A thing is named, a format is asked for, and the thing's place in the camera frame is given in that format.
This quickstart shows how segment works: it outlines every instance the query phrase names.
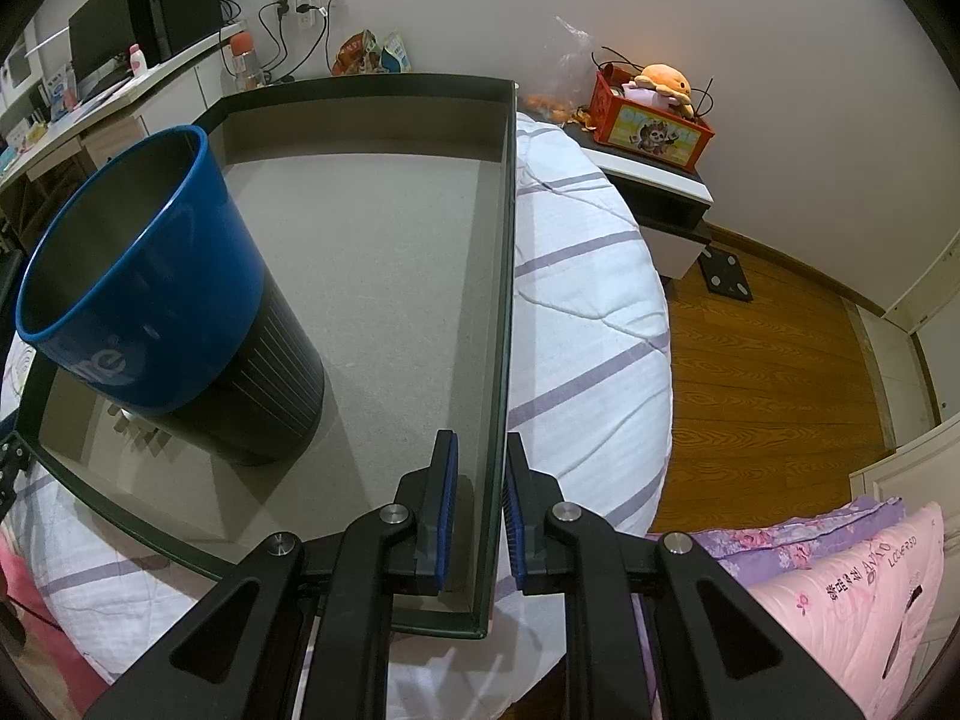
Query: plastic bottle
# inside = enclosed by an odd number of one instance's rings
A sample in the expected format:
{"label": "plastic bottle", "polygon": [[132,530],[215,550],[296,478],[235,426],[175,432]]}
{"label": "plastic bottle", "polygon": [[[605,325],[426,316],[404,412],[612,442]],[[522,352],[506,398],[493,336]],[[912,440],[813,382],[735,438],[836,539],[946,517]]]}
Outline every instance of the plastic bottle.
{"label": "plastic bottle", "polygon": [[141,52],[139,43],[134,43],[130,47],[130,69],[133,70],[135,79],[147,71],[147,57]]}
{"label": "plastic bottle", "polygon": [[263,69],[249,32],[237,32],[230,38],[230,53],[233,54],[233,74],[237,91],[246,92],[264,85]]}

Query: blue rim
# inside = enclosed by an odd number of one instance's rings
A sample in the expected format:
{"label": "blue rim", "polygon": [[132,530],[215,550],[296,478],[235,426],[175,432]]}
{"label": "blue rim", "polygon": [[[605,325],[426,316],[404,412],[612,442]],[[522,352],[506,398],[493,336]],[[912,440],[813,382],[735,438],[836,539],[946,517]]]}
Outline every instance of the blue rim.
{"label": "blue rim", "polygon": [[[40,255],[40,252],[43,251],[43,247],[47,242],[47,238],[54,231],[54,229],[56,229],[56,225],[58,225],[59,221],[64,217],[64,215],[69,212],[69,210],[73,207],[73,204],[83,196],[83,193],[88,189],[88,187],[94,182],[100,180],[114,166],[122,162],[124,157],[126,157],[128,154],[132,153],[133,151],[137,151],[138,148],[145,148],[145,146],[147,146],[150,143],[150,141],[155,140],[157,138],[165,137],[167,135],[170,135],[173,132],[190,133],[196,136],[200,142],[200,147],[197,149],[197,154],[194,157],[193,164],[190,166],[190,170],[186,172],[186,175],[184,175],[184,178],[181,180],[181,183],[179,183],[179,186],[176,187],[176,191],[174,191],[174,194],[171,194],[170,199],[168,199],[165,202],[165,204],[163,204],[163,207],[160,208],[159,211],[157,211],[154,217],[150,220],[150,223],[147,224],[147,226],[144,227],[141,233],[136,237],[136,240],[134,240],[133,243],[127,248],[127,250],[122,255],[120,255],[117,261],[107,269],[107,272],[105,272],[99,279],[97,279],[94,285],[90,287],[90,289],[86,292],[86,295],[84,295],[82,298],[80,298],[80,300],[74,303],[73,306],[67,309],[66,313],[62,317],[57,319],[52,324],[48,325],[47,327],[43,328],[37,333],[26,332],[23,329],[23,320],[22,320],[23,293],[27,290],[27,286],[30,284],[30,277],[34,272],[34,263],[35,261],[37,261],[37,255]],[[200,170],[200,164],[205,160],[206,153],[208,152],[208,148],[209,148],[209,141],[208,141],[208,137],[206,136],[206,133],[203,131],[203,129],[200,129],[200,127],[196,127],[195,124],[181,124],[178,127],[170,127],[169,129],[164,129],[162,130],[162,132],[157,132],[154,135],[150,135],[149,137],[144,138],[142,141],[134,143],[133,146],[128,148],[126,151],[123,151],[122,153],[118,154],[116,157],[110,160],[106,165],[104,165],[104,167],[101,167],[97,172],[95,172],[94,175],[91,175],[87,180],[85,180],[85,182],[83,182],[82,185],[80,185],[80,189],[75,191],[71,199],[66,201],[66,204],[64,205],[64,207],[62,207],[61,210],[59,210],[59,212],[56,213],[54,220],[51,221],[50,226],[47,227],[47,231],[43,233],[43,237],[40,238],[40,243],[37,244],[37,248],[34,250],[34,254],[30,258],[30,263],[27,264],[27,269],[26,271],[24,271],[23,281],[21,282],[21,286],[20,286],[20,293],[16,297],[16,332],[21,338],[23,338],[24,341],[26,341],[26,343],[30,343],[31,346],[36,346],[39,343],[43,343],[44,341],[47,341],[50,338],[53,338],[56,335],[56,333],[58,333],[59,330],[61,330],[61,328],[64,327],[64,325],[67,322],[70,322],[70,319],[73,319],[73,317],[75,317],[75,315],[78,314],[78,312],[83,311],[83,308],[85,307],[85,305],[88,304],[90,300],[93,300],[93,296],[96,295],[96,293],[100,288],[102,288],[102,286],[104,285],[104,282],[109,280],[119,269],[123,268],[123,266],[125,266],[128,263],[128,261],[130,261],[131,259],[133,259],[134,256],[136,256],[136,253],[141,249],[141,247],[143,247],[143,242],[147,238],[147,236],[150,235],[150,232],[152,231],[152,229],[154,229],[157,225],[160,224],[161,218],[168,211],[170,206],[173,205],[174,202],[176,202],[176,199],[184,190],[184,186],[196,174],[196,172]]]}

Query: clear plastic bag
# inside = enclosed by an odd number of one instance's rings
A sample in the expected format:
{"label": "clear plastic bag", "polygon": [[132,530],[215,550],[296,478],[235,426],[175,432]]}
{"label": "clear plastic bag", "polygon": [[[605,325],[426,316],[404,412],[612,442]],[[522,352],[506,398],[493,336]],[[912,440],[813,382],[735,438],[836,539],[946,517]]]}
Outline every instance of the clear plastic bag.
{"label": "clear plastic bag", "polygon": [[596,66],[592,35],[554,16],[547,30],[539,60],[538,79],[520,90],[520,107],[527,113],[555,124],[573,117],[590,102]]}

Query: blue and black trash can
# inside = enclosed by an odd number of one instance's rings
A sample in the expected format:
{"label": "blue and black trash can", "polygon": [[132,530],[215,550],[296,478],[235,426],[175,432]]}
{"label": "blue and black trash can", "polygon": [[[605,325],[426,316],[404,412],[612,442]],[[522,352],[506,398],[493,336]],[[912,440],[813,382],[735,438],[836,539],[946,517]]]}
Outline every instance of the blue and black trash can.
{"label": "blue and black trash can", "polygon": [[200,127],[157,133],[77,190],[37,246],[16,328],[112,402],[239,464],[310,442],[323,365]]}

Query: orange plush toy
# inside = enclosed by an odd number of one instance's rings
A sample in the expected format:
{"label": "orange plush toy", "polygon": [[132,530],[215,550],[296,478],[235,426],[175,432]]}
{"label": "orange plush toy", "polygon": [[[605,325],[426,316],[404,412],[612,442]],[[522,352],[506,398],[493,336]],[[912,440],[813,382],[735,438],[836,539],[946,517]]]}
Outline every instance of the orange plush toy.
{"label": "orange plush toy", "polygon": [[643,73],[634,77],[637,89],[652,89],[680,111],[685,119],[693,119],[690,104],[690,82],[679,70],[669,65],[647,65]]}

